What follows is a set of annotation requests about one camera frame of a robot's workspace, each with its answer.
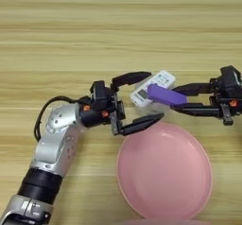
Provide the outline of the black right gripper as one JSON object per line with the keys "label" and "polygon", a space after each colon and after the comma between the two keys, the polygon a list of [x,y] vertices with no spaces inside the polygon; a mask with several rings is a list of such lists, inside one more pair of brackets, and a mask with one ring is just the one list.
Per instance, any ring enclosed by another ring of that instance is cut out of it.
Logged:
{"label": "black right gripper", "polygon": [[242,113],[242,80],[238,78],[212,78],[210,83],[189,83],[177,86],[173,91],[186,96],[212,94],[209,97],[212,106],[201,103],[171,106],[178,113],[219,117],[225,126],[231,126],[233,117]]}

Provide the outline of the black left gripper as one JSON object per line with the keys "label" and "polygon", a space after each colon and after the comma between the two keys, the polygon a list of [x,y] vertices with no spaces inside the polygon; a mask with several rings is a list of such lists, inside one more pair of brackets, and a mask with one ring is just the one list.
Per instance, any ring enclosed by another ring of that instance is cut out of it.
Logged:
{"label": "black left gripper", "polygon": [[[112,79],[112,85],[119,88],[123,85],[138,83],[151,75],[150,72],[130,72]],[[94,88],[91,91],[89,102],[80,108],[80,119],[84,127],[92,128],[98,125],[110,125],[112,134],[124,136],[146,130],[159,122],[164,114],[156,113],[134,119],[130,124],[122,128],[122,120],[126,118],[124,105],[118,99],[116,92],[111,88],[103,91]]]}

